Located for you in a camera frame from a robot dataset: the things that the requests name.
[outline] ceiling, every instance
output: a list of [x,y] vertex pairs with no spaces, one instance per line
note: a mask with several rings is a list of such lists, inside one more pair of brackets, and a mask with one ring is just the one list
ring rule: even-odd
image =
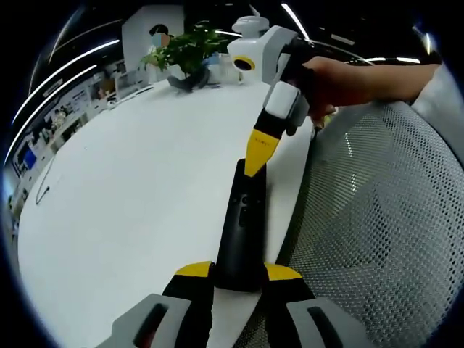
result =
[[[380,7],[377,3],[359,5],[356,2],[334,4],[329,1],[283,0],[299,18],[311,40],[325,43],[319,46],[319,54],[340,60],[350,60],[350,55],[336,48],[353,52],[364,58],[412,57],[422,62],[437,59],[427,55],[418,34],[413,30],[417,24],[412,12],[398,7]],[[301,31],[278,0],[251,0],[251,5],[270,20],[271,25],[281,25],[299,33]],[[10,57],[12,66],[20,66],[17,79],[12,82],[12,98],[9,100],[9,115],[34,90],[61,66],[88,50],[115,39],[121,39],[121,25],[145,4],[184,5],[185,27],[200,20],[209,20],[211,26],[232,31],[238,17],[252,15],[249,2],[245,0],[130,0],[130,1],[38,1],[26,11],[17,9],[21,23],[32,30],[22,38],[11,37],[7,43],[12,51],[25,51]],[[92,64],[105,65],[123,58],[121,44],[115,44],[92,54],[66,69],[60,77],[68,78]],[[34,108],[40,101],[30,101]],[[28,118],[27,108],[19,115],[15,128]]]

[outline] black handle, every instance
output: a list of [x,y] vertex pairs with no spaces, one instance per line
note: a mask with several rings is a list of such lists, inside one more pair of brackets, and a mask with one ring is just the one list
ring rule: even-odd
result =
[[314,71],[303,67],[315,56],[314,48],[306,41],[294,39],[283,49],[290,59],[282,72],[281,80],[291,83],[305,94],[310,94],[314,85]]
[[260,289],[265,272],[266,166],[253,178],[245,176],[244,169],[245,159],[240,159],[213,279],[218,288],[253,292]]

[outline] black cable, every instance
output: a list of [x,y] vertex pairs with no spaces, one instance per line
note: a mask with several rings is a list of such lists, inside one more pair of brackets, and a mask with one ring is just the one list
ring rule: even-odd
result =
[[55,161],[55,158],[57,158],[56,155],[54,155],[53,158],[51,159],[50,164],[49,164],[49,167],[48,167],[48,169],[46,170],[46,173],[45,173],[45,175],[43,176],[43,179],[42,179],[42,181],[41,181],[41,185],[38,187],[37,194],[36,194],[36,205],[38,205],[38,204],[41,202],[41,200],[43,199],[43,197],[46,195],[46,193],[47,193],[48,191],[50,191],[50,186],[47,186],[47,187],[45,188],[45,191],[42,193],[42,195],[40,195],[40,197],[39,197],[39,195],[38,195],[38,194],[41,192],[42,185],[44,184],[44,181],[45,181],[47,175],[50,173],[50,169],[51,169],[51,166],[53,165],[53,162]]

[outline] human hand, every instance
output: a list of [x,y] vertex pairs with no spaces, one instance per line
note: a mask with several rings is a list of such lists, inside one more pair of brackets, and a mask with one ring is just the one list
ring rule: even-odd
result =
[[320,123],[335,107],[370,101],[365,76],[359,67],[325,57],[314,57],[303,66],[314,70],[314,89],[305,91],[311,93],[310,116],[314,123]]

